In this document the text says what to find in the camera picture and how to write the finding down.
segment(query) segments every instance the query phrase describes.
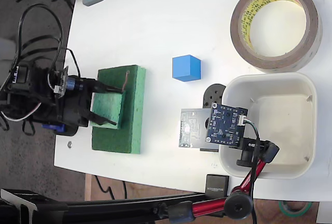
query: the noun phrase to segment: white bin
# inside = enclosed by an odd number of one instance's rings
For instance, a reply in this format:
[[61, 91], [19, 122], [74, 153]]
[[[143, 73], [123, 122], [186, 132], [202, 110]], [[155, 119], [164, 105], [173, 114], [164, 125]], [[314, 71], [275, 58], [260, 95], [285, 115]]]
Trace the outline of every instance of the white bin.
[[[247, 119], [258, 128], [261, 140], [269, 140], [280, 151], [259, 178], [293, 179], [303, 175], [315, 157], [317, 93], [313, 82], [300, 73], [241, 76], [226, 87], [223, 105], [248, 109]], [[245, 137], [256, 138], [249, 125]], [[247, 167], [236, 165], [241, 151], [219, 146], [223, 168], [244, 177]]]

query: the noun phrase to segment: circuit board chip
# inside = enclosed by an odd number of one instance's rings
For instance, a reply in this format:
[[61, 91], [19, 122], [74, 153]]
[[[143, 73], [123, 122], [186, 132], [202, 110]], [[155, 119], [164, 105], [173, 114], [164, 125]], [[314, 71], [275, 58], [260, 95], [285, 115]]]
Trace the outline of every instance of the circuit board chip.
[[207, 124], [206, 142], [238, 147], [244, 135], [248, 110], [213, 103]]

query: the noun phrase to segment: dark floor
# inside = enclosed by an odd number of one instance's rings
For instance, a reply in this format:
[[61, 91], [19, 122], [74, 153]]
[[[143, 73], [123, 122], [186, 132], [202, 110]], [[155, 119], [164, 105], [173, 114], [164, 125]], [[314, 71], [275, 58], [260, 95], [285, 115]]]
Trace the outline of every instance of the dark floor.
[[[63, 0], [0, 0], [0, 38], [15, 40], [23, 11], [37, 3], [48, 5], [58, 15], [66, 46], [72, 12]], [[57, 25], [49, 13], [34, 9], [24, 22], [23, 42], [45, 34], [58, 35]], [[41, 45], [56, 46], [49, 41]], [[36, 125], [35, 136], [28, 137], [21, 131], [22, 123], [9, 124], [9, 132], [0, 131], [0, 188], [28, 189], [56, 200], [83, 200], [85, 174], [53, 166], [55, 135]]]

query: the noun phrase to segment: black cable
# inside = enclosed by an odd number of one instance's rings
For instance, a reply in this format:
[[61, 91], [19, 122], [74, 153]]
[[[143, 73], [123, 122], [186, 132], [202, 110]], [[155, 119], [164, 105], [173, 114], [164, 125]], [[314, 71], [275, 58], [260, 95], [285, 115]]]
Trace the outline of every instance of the black cable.
[[[79, 70], [79, 67], [78, 67], [77, 60], [75, 58], [74, 52], [71, 49], [69, 49], [69, 48], [63, 48], [62, 47], [61, 49], [68, 50], [71, 53], [71, 55], [73, 57], [73, 60], [74, 60], [74, 63], [75, 63], [75, 66], [76, 66], [76, 69], [77, 69], [78, 77], [81, 77], [81, 72]], [[25, 59], [25, 58], [27, 58], [27, 57], [29, 57], [29, 56], [31, 56], [31, 55], [37, 54], [37, 53], [45, 53], [45, 52], [51, 52], [51, 51], [56, 51], [56, 50], [57, 50], [57, 48], [34, 49], [34, 50], [31, 50], [31, 51], [23, 54], [22, 55], [22, 60]]]
[[96, 175], [95, 175], [95, 179], [97, 180], [97, 183], [98, 183], [98, 186], [99, 186], [100, 190], [101, 190], [103, 193], [109, 193], [110, 198], [111, 198], [112, 200], [114, 200], [114, 195], [113, 195], [113, 192], [112, 192], [112, 188], [111, 188], [111, 187], [107, 187], [107, 189], [104, 190], [103, 187], [102, 187], [102, 185], [100, 184], [100, 181], [99, 181], [98, 177], [97, 177]]
[[[26, 42], [24, 45], [22, 45], [22, 28], [23, 28], [24, 19], [25, 19], [27, 13], [30, 10], [32, 10], [33, 8], [42, 8], [44, 10], [47, 10], [49, 13], [51, 13], [51, 15], [54, 17], [54, 19], [56, 20], [56, 22], [58, 24], [58, 28], [59, 28], [59, 31], [60, 31], [59, 38], [56, 38], [56, 37], [51, 36], [51, 35], [45, 35], [45, 36], [33, 38], [33, 39], [29, 40], [28, 42]], [[59, 44], [58, 44], [58, 47], [57, 47], [57, 53], [56, 53], [56, 55], [55, 55], [55, 57], [54, 57], [54, 59], [52, 61], [52, 64], [51, 64], [51, 66], [49, 68], [49, 71], [48, 71], [48, 77], [49, 77], [50, 72], [55, 67], [55, 64], [56, 64], [56, 61], [57, 61], [57, 59], [59, 57], [59, 54], [60, 54], [60, 51], [61, 51], [61, 47], [62, 47], [62, 43], [63, 43], [63, 29], [62, 29], [62, 24], [61, 24], [60, 19], [57, 17], [57, 15], [50, 8], [48, 8], [48, 6], [43, 5], [43, 4], [35, 4], [35, 5], [32, 5], [32, 6], [28, 7], [23, 12], [23, 14], [21, 16], [21, 19], [20, 19], [20, 22], [19, 22], [18, 35], [17, 35], [17, 50], [16, 50], [15, 59], [14, 59], [12, 68], [9, 71], [8, 76], [6, 77], [5, 81], [3, 82], [3, 84], [0, 87], [0, 94], [2, 93], [3, 89], [5, 88], [5, 85], [9, 82], [9, 80], [13, 76], [14, 72], [16, 71], [16, 67], [19, 64], [20, 60], [21, 60], [22, 50], [24, 48], [26, 48], [27, 46], [31, 45], [32, 43], [35, 43], [36, 41], [47, 39], [47, 38], [52, 38], [52, 39], [56, 39], [56, 40], [59, 41], [58, 42]]]
[[123, 184], [123, 190], [124, 190], [124, 198], [127, 199], [127, 187], [126, 187], [126, 182], [125, 181], [122, 181], [122, 184]]
[[[99, 178], [95, 175], [95, 179], [97, 181], [97, 184], [99, 186], [99, 189], [103, 192], [103, 193], [109, 193], [110, 195], [110, 198], [112, 200], [114, 200], [114, 195], [113, 195], [113, 191], [112, 191], [112, 188], [110, 186], [107, 187], [106, 190], [103, 189], [100, 181], [99, 181]], [[126, 186], [126, 182], [125, 181], [122, 181], [122, 185], [123, 185], [123, 191], [124, 191], [124, 198], [127, 199], [128, 198], [128, 194], [127, 194], [127, 186]]]
[[73, 57], [73, 60], [74, 60], [74, 63], [75, 63], [75, 66], [76, 66], [76, 69], [77, 69], [77, 74], [78, 74], [78, 77], [81, 77], [81, 72], [79, 71], [79, 67], [78, 67], [78, 64], [77, 64], [77, 61], [76, 61], [76, 58], [74, 56], [74, 52], [69, 49], [69, 48], [66, 48], [66, 50], [69, 50], [69, 52], [71, 53], [72, 57]]
[[251, 217], [253, 219], [253, 224], [257, 224], [257, 215], [254, 207], [253, 210], [251, 211]]
[[53, 62], [49, 68], [49, 72], [50, 73], [54, 66], [55, 66], [55, 63], [59, 57], [59, 54], [60, 54], [60, 51], [61, 51], [61, 47], [62, 47], [62, 43], [63, 43], [63, 29], [62, 29], [62, 24], [61, 24], [61, 21], [60, 19], [58, 18], [58, 16], [50, 9], [48, 8], [48, 6], [44, 5], [44, 4], [35, 4], [35, 5], [32, 5], [30, 7], [28, 7], [22, 14], [22, 17], [21, 17], [21, 20], [19, 22], [19, 29], [18, 29], [18, 37], [17, 37], [17, 56], [16, 56], [16, 60], [14, 62], [14, 65], [13, 65], [13, 68], [15, 68], [17, 66], [17, 64], [19, 63], [20, 59], [21, 59], [21, 54], [22, 54], [22, 28], [23, 28], [23, 22], [24, 22], [24, 19], [25, 19], [25, 16], [27, 15], [27, 13], [32, 10], [33, 8], [42, 8], [42, 9], [45, 9], [47, 10], [49, 13], [51, 13], [51, 15], [54, 17], [54, 19], [56, 20], [57, 24], [58, 24], [58, 28], [59, 28], [59, 31], [60, 31], [60, 36], [59, 36], [59, 45], [58, 45], [58, 48], [57, 48], [57, 53], [56, 53], [56, 56], [54, 57], [53, 59]]
[[42, 40], [46, 40], [46, 39], [54, 39], [56, 40], [58, 43], [60, 42], [60, 40], [53, 36], [53, 35], [44, 35], [44, 36], [37, 36], [35, 38], [32, 38], [30, 40], [28, 40], [25, 44], [22, 45], [22, 50], [24, 50], [25, 48], [27, 48], [29, 45], [37, 42], [37, 41], [42, 41]]
[[[245, 119], [244, 123], [251, 125], [256, 134], [256, 143], [255, 143], [255, 148], [254, 148], [253, 165], [251, 168], [250, 188], [249, 188], [249, 196], [253, 199], [253, 203], [254, 203], [254, 184], [255, 184], [255, 179], [256, 179], [256, 169], [257, 169], [257, 163], [258, 163], [258, 157], [259, 157], [260, 138], [259, 138], [257, 128], [250, 120]], [[253, 210], [252, 210], [252, 218], [253, 218], [253, 224], [257, 224], [257, 216], [256, 216], [254, 206], [253, 206]]]

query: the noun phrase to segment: brown tape roll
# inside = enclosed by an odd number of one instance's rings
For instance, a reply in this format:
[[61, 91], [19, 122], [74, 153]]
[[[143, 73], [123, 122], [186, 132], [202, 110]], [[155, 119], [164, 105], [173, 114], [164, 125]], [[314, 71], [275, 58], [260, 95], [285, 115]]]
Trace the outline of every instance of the brown tape roll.
[[322, 39], [322, 25], [312, 0], [286, 0], [301, 6], [306, 14], [306, 29], [299, 44], [278, 57], [256, 53], [250, 40], [250, 26], [255, 14], [266, 4], [281, 0], [240, 0], [230, 23], [235, 49], [249, 64], [266, 73], [294, 72], [305, 66], [317, 53]]

